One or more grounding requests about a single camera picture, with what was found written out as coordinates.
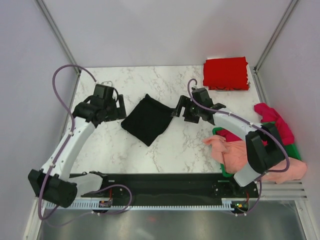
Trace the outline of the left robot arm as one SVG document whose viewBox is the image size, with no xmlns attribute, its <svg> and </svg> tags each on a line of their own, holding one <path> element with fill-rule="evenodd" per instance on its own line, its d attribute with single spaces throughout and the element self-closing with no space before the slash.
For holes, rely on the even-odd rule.
<svg viewBox="0 0 320 240">
<path fill-rule="evenodd" d="M 63 136 L 49 160 L 32 169 L 28 180 L 35 195 L 59 207 L 69 207 L 77 197 L 94 192 L 106 196 L 110 185 L 99 172 L 71 177 L 76 158 L 87 139 L 103 122 L 126 118 L 124 97 L 108 85 L 97 84 L 93 95 L 80 102 L 71 115 L 71 128 Z"/>
</svg>

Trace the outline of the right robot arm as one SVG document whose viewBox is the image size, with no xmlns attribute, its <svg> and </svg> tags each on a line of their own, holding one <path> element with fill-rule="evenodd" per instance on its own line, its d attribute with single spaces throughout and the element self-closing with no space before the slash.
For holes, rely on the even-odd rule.
<svg viewBox="0 0 320 240">
<path fill-rule="evenodd" d="M 184 121 L 197 124 L 200 120 L 223 128 L 244 141 L 247 163 L 233 177 L 229 191 L 235 197 L 247 191 L 247 185 L 267 173 L 275 173 L 274 166 L 285 161 L 286 172 L 290 159 L 280 134 L 273 123 L 252 123 L 236 115 L 222 103 L 213 103 L 205 88 L 191 88 L 188 96 L 181 95 L 172 111 L 173 117 L 183 116 Z"/>
</svg>

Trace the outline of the black t-shirt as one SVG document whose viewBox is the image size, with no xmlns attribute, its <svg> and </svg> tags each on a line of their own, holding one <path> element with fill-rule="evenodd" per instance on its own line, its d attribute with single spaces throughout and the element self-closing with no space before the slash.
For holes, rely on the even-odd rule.
<svg viewBox="0 0 320 240">
<path fill-rule="evenodd" d="M 146 94 L 121 122 L 121 127 L 149 147 L 168 128 L 173 111 Z"/>
</svg>

